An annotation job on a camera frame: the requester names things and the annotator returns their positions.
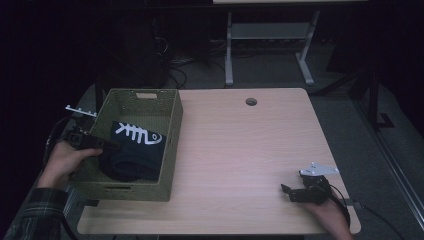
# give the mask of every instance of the plaid shirt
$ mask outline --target plaid shirt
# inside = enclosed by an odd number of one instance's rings
[[[67,198],[67,193],[58,189],[34,189],[4,239],[60,239]]]

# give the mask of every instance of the white plastic part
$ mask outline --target white plastic part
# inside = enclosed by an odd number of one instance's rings
[[[322,176],[336,173],[340,173],[338,168],[321,165],[315,162],[312,162],[309,168],[300,170],[300,174],[306,176]]]
[[[66,110],[69,110],[69,111],[72,111],[72,112],[77,112],[77,113],[81,113],[81,114],[84,114],[84,115],[88,115],[88,116],[92,116],[92,117],[97,117],[97,113],[96,112],[94,112],[94,113],[92,113],[91,111],[85,112],[81,108],[78,108],[78,109],[71,108],[71,105],[67,105],[65,109]]]

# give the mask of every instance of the floor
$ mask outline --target floor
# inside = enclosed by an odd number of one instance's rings
[[[256,54],[238,55],[233,59],[234,85],[231,87],[225,86],[223,55],[212,58],[213,61],[209,65],[193,62],[178,67],[178,70],[171,70],[171,73],[179,87],[185,82],[183,89],[297,87],[312,93],[343,77],[342,74],[325,71],[333,47],[332,44],[314,43],[312,45],[307,63],[316,81],[313,86],[307,86],[303,82],[292,51],[296,48],[296,44],[290,45],[278,54],[257,51]],[[164,88],[175,88],[177,86],[175,81],[169,80]],[[416,217],[419,213],[414,212],[410,207],[412,205],[408,200],[410,198],[405,197],[408,194],[400,187],[401,183],[397,180],[399,176],[390,168],[389,161],[396,160],[418,200],[423,199],[424,187],[421,183],[424,181],[424,175],[420,170],[424,169],[424,161],[422,161],[424,139],[403,115],[395,97],[383,86],[380,87],[379,111],[386,113],[395,127],[381,129],[376,133],[370,127],[364,114],[367,97],[362,101],[351,100],[347,94],[350,87],[351,83],[348,83],[326,96],[310,98],[349,195],[387,219],[405,239],[424,239],[424,228]],[[88,110],[94,109],[93,96],[92,87],[87,90],[79,106]],[[65,213],[71,228],[76,231],[75,226],[83,209],[84,197],[78,193],[74,193],[72,197],[70,201],[72,204],[68,206]],[[362,230],[355,239],[400,239],[385,222],[369,211],[363,208],[358,208],[356,211]],[[158,239],[157,236],[79,234],[78,237],[81,239]],[[253,239],[269,238],[283,239],[279,236],[253,237]],[[305,239],[331,238],[328,235],[313,235],[305,236]]]

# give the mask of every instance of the basket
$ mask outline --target basket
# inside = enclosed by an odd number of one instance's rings
[[[112,122],[119,121],[165,135],[159,180],[113,180],[100,171],[97,157],[92,157],[83,162],[71,184],[90,199],[169,201],[182,115],[178,90],[111,89],[91,134],[109,140]]]

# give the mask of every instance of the black fabric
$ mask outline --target black fabric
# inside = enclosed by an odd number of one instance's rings
[[[118,152],[104,150],[99,167],[118,181],[158,180],[166,137],[127,123],[113,122],[111,140],[121,143]]]

